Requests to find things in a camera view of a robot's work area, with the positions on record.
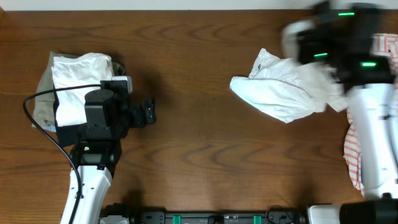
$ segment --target gray cloth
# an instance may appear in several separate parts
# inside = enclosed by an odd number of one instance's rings
[[[42,78],[37,86],[37,93],[45,90],[54,89],[54,83],[52,80],[51,67],[54,65],[54,57],[66,57],[66,58],[78,58],[77,55],[70,54],[58,54],[50,52],[49,63],[45,69]],[[124,75],[125,69],[123,66],[116,62],[112,62],[113,74]],[[35,98],[35,110],[33,110],[33,118],[36,122],[44,129],[55,132],[55,118],[53,111],[53,104],[55,98],[53,93],[44,94]]]

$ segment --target white wall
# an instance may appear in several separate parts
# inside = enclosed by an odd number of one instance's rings
[[[0,0],[6,11],[305,9],[319,0]],[[398,0],[335,0],[334,7],[373,2],[398,9]]]

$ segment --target wooden table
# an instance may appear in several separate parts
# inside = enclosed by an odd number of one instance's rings
[[[108,54],[157,122],[131,129],[104,205],[265,210],[362,200],[342,157],[345,113],[284,124],[229,89],[307,11],[8,12],[0,22],[0,223],[58,223],[70,167],[22,110],[49,52]],[[398,33],[389,12],[383,32]]]

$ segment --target white cloth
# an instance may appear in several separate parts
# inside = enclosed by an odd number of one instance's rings
[[[54,57],[52,77],[55,88],[100,84],[113,76],[111,57],[89,53],[79,58]],[[57,92],[59,106],[56,112],[58,126],[83,124],[86,122],[85,95],[99,87],[80,88]]]
[[[320,63],[300,66],[261,49],[249,77],[233,77],[229,87],[263,113],[289,123],[323,112],[326,104],[336,111],[347,107],[342,86],[328,70]]]

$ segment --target red and white striped fabric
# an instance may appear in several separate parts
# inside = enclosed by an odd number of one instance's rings
[[[398,74],[398,35],[397,34],[374,34],[374,41],[371,49],[373,55],[382,55],[389,57],[391,72]],[[356,189],[360,190],[362,195],[364,187],[361,180],[361,146],[359,145],[358,134],[353,124],[352,116],[347,112],[348,122],[350,123],[344,141],[344,158],[347,162],[349,176]]]

